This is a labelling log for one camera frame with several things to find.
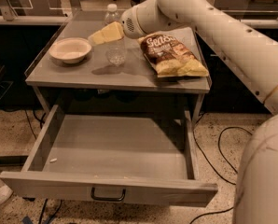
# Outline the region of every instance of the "black handle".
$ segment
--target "black handle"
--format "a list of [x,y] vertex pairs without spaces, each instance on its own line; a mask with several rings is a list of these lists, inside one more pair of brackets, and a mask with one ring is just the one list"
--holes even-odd
[[122,190],[122,194],[121,194],[121,197],[119,198],[106,198],[106,197],[97,197],[94,195],[94,191],[95,191],[95,188],[92,188],[91,189],[91,198],[95,201],[104,201],[104,202],[121,202],[124,200],[125,196],[126,196],[126,189],[123,189]]

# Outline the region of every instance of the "floor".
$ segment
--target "floor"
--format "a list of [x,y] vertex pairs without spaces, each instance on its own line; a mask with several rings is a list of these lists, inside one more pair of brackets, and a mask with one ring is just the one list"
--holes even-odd
[[[91,6],[106,8],[110,2],[112,0],[82,0],[81,5],[84,9]],[[119,7],[129,7],[130,0],[118,0],[117,3]],[[36,110],[38,117],[42,114],[42,110]],[[240,127],[227,129],[220,140],[225,156],[234,167],[238,168],[243,149],[250,139],[250,134],[241,128],[253,133],[270,116],[269,114],[205,113],[195,127],[196,141],[217,171],[231,182],[235,182],[236,174],[218,151],[219,135],[229,127]],[[21,109],[9,112],[0,109],[0,156],[28,155],[39,132],[40,125],[32,110]],[[43,220],[52,215],[60,205],[52,223],[185,224],[199,215],[231,208],[235,186],[221,179],[213,171],[199,149],[197,149],[197,158],[200,180],[218,185],[217,195],[206,208],[48,200]],[[0,173],[3,170],[19,171],[20,167],[1,167]],[[43,199],[25,200],[14,193],[0,206],[0,224],[22,223],[25,217],[29,217],[33,223],[38,223],[44,201]],[[201,217],[194,221],[194,224],[230,224],[231,217],[232,211],[229,211]]]

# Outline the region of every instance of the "clear water bottle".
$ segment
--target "clear water bottle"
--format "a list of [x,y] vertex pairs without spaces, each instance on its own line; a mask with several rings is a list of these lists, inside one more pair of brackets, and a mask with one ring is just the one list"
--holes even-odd
[[[120,16],[118,14],[118,7],[116,4],[109,4],[107,12],[104,15],[104,25],[108,25],[113,21],[119,22]],[[115,65],[121,66],[126,61],[126,49],[124,39],[107,43],[107,51],[105,56],[107,60]]]

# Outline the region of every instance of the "snack bag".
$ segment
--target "snack bag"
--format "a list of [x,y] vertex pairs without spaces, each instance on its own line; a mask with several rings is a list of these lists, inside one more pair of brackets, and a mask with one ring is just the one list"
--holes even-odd
[[138,39],[140,48],[158,77],[207,77],[208,70],[175,37],[153,34]]

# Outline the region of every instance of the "cabinet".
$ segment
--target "cabinet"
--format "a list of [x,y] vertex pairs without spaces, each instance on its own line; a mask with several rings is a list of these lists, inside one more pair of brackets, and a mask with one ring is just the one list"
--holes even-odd
[[[86,38],[104,13],[78,12],[57,39]],[[202,60],[190,28],[169,32]],[[193,125],[209,77],[157,78],[135,40],[127,62],[108,64],[104,45],[77,65],[42,54],[26,79],[49,113],[21,172],[1,178],[22,197],[205,206],[216,184],[199,181]],[[44,89],[60,91],[51,104]],[[74,99],[74,91],[111,90]]]

